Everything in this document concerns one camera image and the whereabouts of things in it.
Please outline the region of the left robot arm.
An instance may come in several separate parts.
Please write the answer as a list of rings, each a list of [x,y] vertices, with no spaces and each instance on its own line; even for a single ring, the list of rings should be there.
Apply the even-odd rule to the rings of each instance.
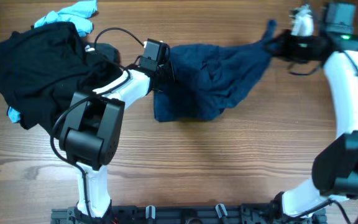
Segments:
[[[108,164],[121,135],[124,111],[147,96],[159,84],[173,81],[171,49],[162,41],[148,39],[144,53],[104,87],[73,94],[70,107],[56,121],[62,127],[59,148],[63,161],[77,174],[79,201],[70,219],[80,223],[109,223],[111,198],[107,189]]]

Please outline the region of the light blue garment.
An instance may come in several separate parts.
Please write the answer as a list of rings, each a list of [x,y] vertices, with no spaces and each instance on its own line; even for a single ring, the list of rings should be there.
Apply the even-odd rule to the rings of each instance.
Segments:
[[[56,22],[71,22],[75,25],[79,36],[85,37],[93,30],[93,23],[89,18],[97,11],[96,1],[80,1],[72,6],[49,12],[46,16],[35,22],[31,29],[42,27]],[[18,111],[8,106],[7,115],[12,123],[19,123],[21,117]]]

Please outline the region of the black garment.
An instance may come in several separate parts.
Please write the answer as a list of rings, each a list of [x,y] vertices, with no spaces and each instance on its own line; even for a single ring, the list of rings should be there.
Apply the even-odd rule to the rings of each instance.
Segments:
[[[101,88],[122,75],[101,53],[86,52],[71,22],[56,22],[0,42],[0,94],[24,129],[51,133],[74,92]]]

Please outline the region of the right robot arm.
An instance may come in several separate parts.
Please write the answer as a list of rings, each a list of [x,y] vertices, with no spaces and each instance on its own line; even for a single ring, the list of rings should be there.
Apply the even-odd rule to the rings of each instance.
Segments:
[[[291,220],[310,217],[332,203],[358,199],[358,35],[356,6],[325,4],[316,17],[309,2],[291,12],[292,28],[266,43],[273,56],[290,65],[318,62],[329,83],[336,116],[336,138],[314,160],[311,177],[281,196]]]

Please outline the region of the dark blue shorts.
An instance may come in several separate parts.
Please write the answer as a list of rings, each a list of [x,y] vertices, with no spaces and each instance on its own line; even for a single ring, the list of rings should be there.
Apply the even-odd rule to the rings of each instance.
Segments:
[[[154,118],[214,120],[236,107],[268,69],[272,56],[264,44],[272,40],[277,23],[270,20],[253,44],[223,47],[188,44],[172,47],[174,81],[154,92]]]

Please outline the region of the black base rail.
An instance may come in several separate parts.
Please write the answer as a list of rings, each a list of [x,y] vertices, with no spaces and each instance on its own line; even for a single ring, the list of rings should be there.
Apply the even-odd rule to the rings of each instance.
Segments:
[[[54,224],[105,223],[105,224],[263,224],[263,223],[307,223],[327,224],[325,209],[314,212],[309,218],[281,215],[278,209],[268,203],[241,204],[225,206],[218,204],[207,207],[147,207],[112,206],[101,218],[89,219],[76,207],[53,209],[50,222]]]

